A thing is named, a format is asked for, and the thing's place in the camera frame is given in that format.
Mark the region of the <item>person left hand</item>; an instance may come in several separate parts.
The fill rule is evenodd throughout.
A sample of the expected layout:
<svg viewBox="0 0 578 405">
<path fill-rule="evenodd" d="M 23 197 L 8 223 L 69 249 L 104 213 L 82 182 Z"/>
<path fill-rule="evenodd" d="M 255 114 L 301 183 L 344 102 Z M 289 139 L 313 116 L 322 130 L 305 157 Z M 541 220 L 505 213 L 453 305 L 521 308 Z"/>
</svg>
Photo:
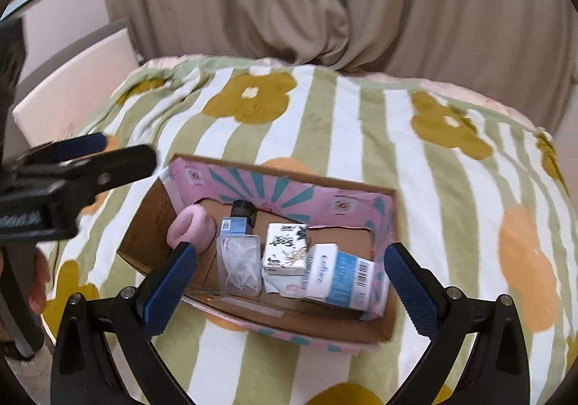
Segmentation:
<svg viewBox="0 0 578 405">
<path fill-rule="evenodd" d="M 35 244 L 1 247 L 1 356 L 29 361 L 45 341 L 40 319 L 50 280 Z"/>
</svg>

